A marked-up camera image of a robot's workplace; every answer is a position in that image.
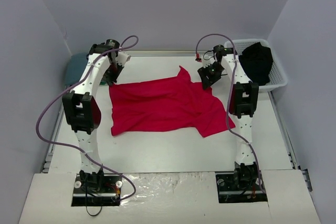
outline purple cable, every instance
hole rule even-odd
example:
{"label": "purple cable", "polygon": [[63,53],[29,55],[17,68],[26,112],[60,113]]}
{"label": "purple cable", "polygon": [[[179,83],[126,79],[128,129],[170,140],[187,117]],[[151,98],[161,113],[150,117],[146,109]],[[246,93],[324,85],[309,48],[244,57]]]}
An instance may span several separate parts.
{"label": "purple cable", "polygon": [[[208,35],[203,36],[197,42],[197,45],[196,45],[196,54],[197,54],[198,45],[201,42],[201,40],[204,39],[204,38],[206,38],[206,37],[214,36],[214,35],[215,36],[221,36],[221,37],[224,37],[224,38],[228,39],[228,41],[230,41],[230,43],[231,43],[231,45],[233,47],[233,52],[236,51],[235,44],[233,43],[233,41],[229,37],[227,37],[227,36],[225,36],[223,34],[208,34]],[[230,125],[229,125],[229,108],[230,108],[232,89],[233,89],[233,85],[234,85],[234,81],[235,81],[235,73],[236,73],[236,68],[237,68],[236,54],[234,53],[233,56],[234,56],[234,59],[235,59],[235,67],[233,68],[233,71],[232,71],[231,85],[230,85],[230,92],[229,92],[229,99],[227,100],[227,106],[226,106],[226,125],[227,125],[228,130],[232,134],[234,134],[235,136],[238,136],[240,139],[242,139],[244,142],[246,142],[248,144],[248,146],[250,147],[250,149],[251,149],[251,151],[252,151],[252,153],[254,155],[254,159],[256,160],[256,165],[257,165],[257,170],[258,170],[258,179],[259,179],[259,184],[260,184],[260,190],[265,194],[266,191],[261,186],[262,185],[262,177],[261,177],[261,173],[260,173],[260,169],[259,169],[259,162],[258,162],[258,158],[257,158],[257,154],[256,154],[255,150],[253,149],[252,145],[249,143],[249,141],[246,138],[244,138],[243,136],[241,136],[238,133],[234,132],[231,129]]]}
{"label": "purple cable", "polygon": [[[130,49],[130,48],[134,47],[134,46],[139,42],[139,38],[138,38],[136,35],[132,35],[132,36],[127,37],[127,38],[121,43],[121,45],[123,45],[123,44],[124,44],[128,39],[130,39],[130,38],[136,38],[136,42],[135,42],[134,44],[128,46],[128,47],[123,48],[122,50]],[[85,154],[85,157],[86,157],[89,161],[91,161],[92,163],[94,163],[94,164],[100,166],[100,167],[103,168],[103,169],[108,170],[108,171],[111,172],[111,173],[117,174],[117,175],[119,175],[120,177],[122,177],[122,178],[124,178],[125,180],[127,180],[127,181],[131,184],[131,186],[133,187],[134,191],[133,191],[133,193],[131,193],[130,195],[127,195],[127,196],[125,196],[125,197],[123,197],[123,198],[121,198],[121,199],[118,200],[118,201],[122,201],[122,200],[124,200],[124,199],[128,199],[128,198],[132,197],[132,196],[137,192],[137,191],[136,191],[137,189],[136,189],[134,183],[133,183],[129,178],[127,178],[125,175],[122,175],[122,174],[120,174],[120,173],[118,173],[118,172],[116,172],[116,171],[114,171],[114,170],[112,170],[112,169],[110,169],[110,168],[104,166],[103,164],[99,164],[98,162],[94,161],[88,154],[85,153],[85,151],[84,151],[82,148],[80,148],[80,147],[78,147],[78,146],[75,146],[75,145],[72,145],[72,144],[66,144],[66,143],[53,142],[53,141],[50,141],[50,140],[45,139],[45,138],[41,135],[41,133],[40,133],[40,129],[39,129],[41,120],[42,120],[43,116],[46,114],[46,112],[49,110],[49,108],[50,108],[50,107],[51,107],[51,106],[52,106],[52,105],[53,105],[59,98],[61,98],[64,94],[66,94],[67,92],[69,92],[69,91],[70,91],[71,89],[73,89],[74,87],[76,87],[76,86],[80,85],[81,83],[83,83],[83,82],[87,79],[87,77],[89,76],[89,74],[91,73],[91,71],[93,70],[93,65],[95,65],[96,62],[97,62],[100,58],[104,57],[105,55],[107,55],[107,54],[110,53],[110,52],[115,52],[115,51],[120,51],[120,49],[119,49],[119,48],[111,49],[111,50],[108,50],[108,51],[106,51],[106,52],[103,52],[101,55],[99,55],[99,56],[92,62],[92,65],[91,65],[89,71],[87,72],[87,74],[85,75],[85,77],[84,77],[82,80],[80,80],[80,81],[77,82],[76,84],[74,84],[74,85],[68,87],[68,88],[67,88],[66,90],[64,90],[61,94],[59,94],[57,97],[55,97],[55,98],[54,98],[54,99],[53,99],[53,100],[52,100],[52,101],[51,101],[51,102],[44,108],[44,110],[42,111],[41,115],[38,117],[37,122],[36,122],[36,126],[35,126],[35,131],[36,131],[37,136],[38,136],[42,141],[44,141],[44,142],[46,142],[46,143],[49,143],[49,144],[62,145],[62,146],[67,146],[67,147],[71,147],[71,148],[77,149],[77,150],[79,150],[80,152],[84,153],[84,154]]]}

